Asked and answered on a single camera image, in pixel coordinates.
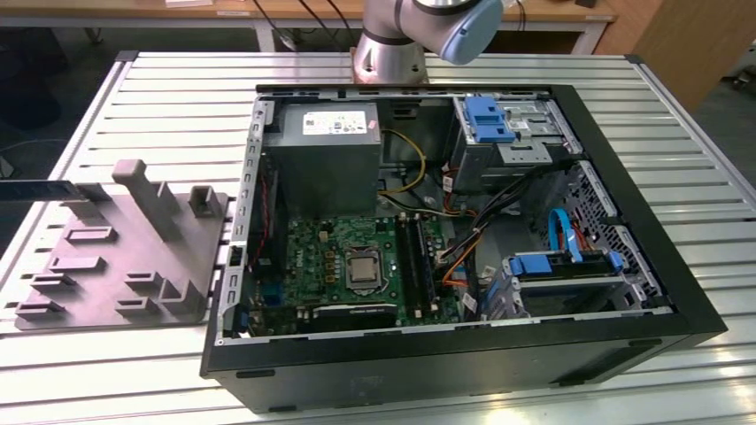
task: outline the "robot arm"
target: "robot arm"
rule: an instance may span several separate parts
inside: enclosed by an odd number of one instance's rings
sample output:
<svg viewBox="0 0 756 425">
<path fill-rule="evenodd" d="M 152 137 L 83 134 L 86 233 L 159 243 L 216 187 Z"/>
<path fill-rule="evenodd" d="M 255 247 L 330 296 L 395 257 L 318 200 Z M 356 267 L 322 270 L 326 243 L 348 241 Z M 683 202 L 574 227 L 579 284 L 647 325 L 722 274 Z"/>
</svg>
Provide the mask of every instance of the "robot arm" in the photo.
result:
<svg viewBox="0 0 756 425">
<path fill-rule="evenodd" d="M 467 64 L 488 46 L 502 15 L 502 0 L 367 0 L 358 82 L 423 82 L 423 48 L 455 65 Z"/>
</svg>

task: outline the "motherboard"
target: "motherboard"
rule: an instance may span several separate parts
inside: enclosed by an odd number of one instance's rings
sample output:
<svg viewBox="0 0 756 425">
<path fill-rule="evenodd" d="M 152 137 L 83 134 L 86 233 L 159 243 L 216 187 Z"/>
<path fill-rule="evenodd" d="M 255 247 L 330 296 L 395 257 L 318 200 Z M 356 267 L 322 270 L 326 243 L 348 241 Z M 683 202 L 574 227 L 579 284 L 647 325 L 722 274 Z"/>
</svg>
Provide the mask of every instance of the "motherboard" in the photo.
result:
<svg viewBox="0 0 756 425">
<path fill-rule="evenodd" d="M 414 227 L 418 240 L 411 241 Z M 459 300 L 452 293 L 435 293 L 432 269 L 420 270 L 411 263 L 431 265 L 443 249 L 434 216 L 291 220 L 286 278 L 260 287 L 264 333 L 303 333 L 303 324 L 311 319 L 324 322 L 327 315 L 334 316 L 327 329 L 314 331 L 346 330 L 346 318 L 355 313 L 366 313 L 387 327 L 460 321 Z M 414 273 L 427 275 L 416 279 Z"/>
</svg>

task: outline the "cpu socket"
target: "cpu socket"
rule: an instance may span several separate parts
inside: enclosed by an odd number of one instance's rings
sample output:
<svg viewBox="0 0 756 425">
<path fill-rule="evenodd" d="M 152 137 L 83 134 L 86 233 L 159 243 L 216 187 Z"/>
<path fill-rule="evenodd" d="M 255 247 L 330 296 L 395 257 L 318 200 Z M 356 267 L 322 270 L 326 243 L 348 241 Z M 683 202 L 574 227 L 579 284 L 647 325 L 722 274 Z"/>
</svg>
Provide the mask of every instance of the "cpu socket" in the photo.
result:
<svg viewBox="0 0 756 425">
<path fill-rule="evenodd" d="M 383 284 L 380 252 L 347 252 L 347 288 L 355 292 L 378 290 Z"/>
</svg>

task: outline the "power supply label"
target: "power supply label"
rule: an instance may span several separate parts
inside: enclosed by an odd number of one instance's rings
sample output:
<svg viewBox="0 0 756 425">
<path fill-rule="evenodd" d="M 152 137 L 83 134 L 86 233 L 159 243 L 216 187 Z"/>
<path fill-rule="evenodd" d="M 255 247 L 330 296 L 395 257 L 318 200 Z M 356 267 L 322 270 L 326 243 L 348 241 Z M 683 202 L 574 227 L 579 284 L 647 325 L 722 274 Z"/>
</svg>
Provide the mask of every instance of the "power supply label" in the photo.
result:
<svg viewBox="0 0 756 425">
<path fill-rule="evenodd" d="M 364 135 L 367 133 L 368 123 L 363 111 L 306 113 L 304 135 Z"/>
</svg>

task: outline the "slotted metal surface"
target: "slotted metal surface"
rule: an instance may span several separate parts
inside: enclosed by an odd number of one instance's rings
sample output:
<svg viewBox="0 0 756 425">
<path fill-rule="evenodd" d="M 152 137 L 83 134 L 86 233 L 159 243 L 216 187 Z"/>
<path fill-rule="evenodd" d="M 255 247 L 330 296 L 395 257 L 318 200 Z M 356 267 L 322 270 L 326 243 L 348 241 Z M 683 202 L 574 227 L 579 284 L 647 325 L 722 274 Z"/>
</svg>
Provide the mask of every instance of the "slotted metal surface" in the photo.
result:
<svg viewBox="0 0 756 425">
<path fill-rule="evenodd" d="M 459 68 L 430 58 L 432 82 L 574 84 L 731 331 L 598 386 L 294 413 L 303 423 L 651 423 L 748 421 L 756 414 L 756 212 L 688 115 L 643 66 L 622 57 L 484 56 Z M 236 193 L 254 88 L 350 82 L 347 55 L 142 53 L 118 63 L 54 177 L 110 182 L 142 158 L 174 193 Z M 122 189 L 107 185 L 111 193 Z M 200 370 L 204 326 L 20 334 L 14 302 L 47 260 L 68 212 L 32 208 L 0 263 L 0 423 L 110 420 L 231 423 L 247 411 Z M 219 259 L 226 259 L 222 246 Z M 278 420 L 290 418 L 278 415 Z"/>
</svg>

